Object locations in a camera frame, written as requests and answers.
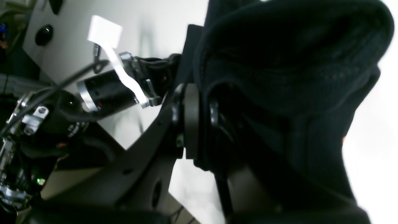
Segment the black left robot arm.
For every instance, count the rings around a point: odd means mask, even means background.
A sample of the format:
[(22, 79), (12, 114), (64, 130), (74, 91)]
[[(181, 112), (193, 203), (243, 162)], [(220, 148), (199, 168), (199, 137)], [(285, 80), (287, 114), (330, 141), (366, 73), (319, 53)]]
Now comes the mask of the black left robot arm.
[[(21, 98), (1, 130), (1, 218), (17, 217), (31, 208), (27, 221), (76, 222), (83, 217), (105, 220), (166, 219), (160, 203), (175, 162), (177, 136), (174, 106), (162, 110), (148, 130), (128, 149), (114, 154), (111, 145), (84, 132), (90, 123), (138, 104), (111, 70), (83, 80), (97, 111), (85, 112), (78, 98), (64, 90), (90, 70), (104, 68), (96, 60), (61, 84)], [(58, 162), (75, 149), (101, 149), (109, 159), (99, 174), (49, 200), (41, 190)]]

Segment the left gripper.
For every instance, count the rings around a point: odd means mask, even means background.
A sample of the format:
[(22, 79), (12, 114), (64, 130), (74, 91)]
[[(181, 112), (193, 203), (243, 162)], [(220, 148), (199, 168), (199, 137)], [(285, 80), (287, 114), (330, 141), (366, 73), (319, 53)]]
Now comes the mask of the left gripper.
[(135, 105), (159, 106), (173, 86), (180, 59), (181, 54), (142, 58), (122, 53), (123, 68), (134, 86), (126, 86), (117, 72), (110, 70), (77, 82), (82, 102), (94, 113), (118, 113)]

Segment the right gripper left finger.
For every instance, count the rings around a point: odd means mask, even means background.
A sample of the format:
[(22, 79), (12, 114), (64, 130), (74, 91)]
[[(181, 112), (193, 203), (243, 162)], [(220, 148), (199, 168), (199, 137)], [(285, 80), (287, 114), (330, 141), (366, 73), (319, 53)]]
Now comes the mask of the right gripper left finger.
[(184, 110), (195, 84), (173, 99), (121, 156), (76, 186), (35, 205), (24, 224), (171, 224), (164, 208), (176, 159), (182, 157)]

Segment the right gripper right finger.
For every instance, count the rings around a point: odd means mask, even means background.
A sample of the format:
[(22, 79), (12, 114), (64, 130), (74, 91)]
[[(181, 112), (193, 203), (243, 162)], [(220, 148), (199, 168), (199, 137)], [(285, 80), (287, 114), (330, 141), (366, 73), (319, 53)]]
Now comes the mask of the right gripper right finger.
[(342, 141), (352, 110), (287, 117), (210, 100), (210, 170), (228, 224), (370, 224)]

